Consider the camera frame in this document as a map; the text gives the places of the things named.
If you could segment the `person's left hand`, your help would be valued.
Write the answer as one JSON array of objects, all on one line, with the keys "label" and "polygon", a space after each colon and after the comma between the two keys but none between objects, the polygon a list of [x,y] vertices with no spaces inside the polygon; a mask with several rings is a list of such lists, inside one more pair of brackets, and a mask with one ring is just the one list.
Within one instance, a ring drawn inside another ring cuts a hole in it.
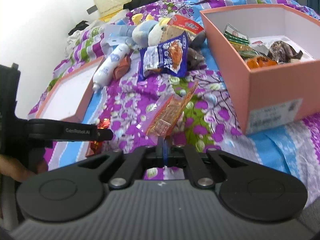
[{"label": "person's left hand", "polygon": [[20,161],[15,158],[11,158],[1,154],[0,160],[0,172],[1,175],[12,178],[15,181],[23,182],[27,180],[29,177],[32,177],[36,174],[47,172],[48,164],[42,159],[36,164],[36,171],[33,172],[26,168]]}]

